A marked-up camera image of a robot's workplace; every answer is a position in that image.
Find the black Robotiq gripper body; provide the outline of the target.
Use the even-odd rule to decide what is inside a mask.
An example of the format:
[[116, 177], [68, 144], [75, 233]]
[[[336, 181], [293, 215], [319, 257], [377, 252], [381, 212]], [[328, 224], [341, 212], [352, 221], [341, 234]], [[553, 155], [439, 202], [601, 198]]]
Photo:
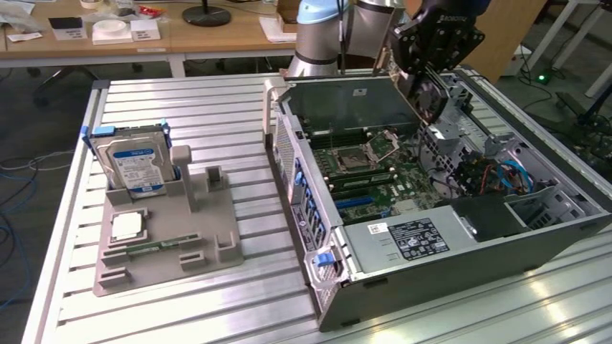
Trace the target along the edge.
[[413, 26], [417, 31], [433, 31], [445, 24], [469, 30], [487, 8], [488, 0], [424, 0], [413, 15]]

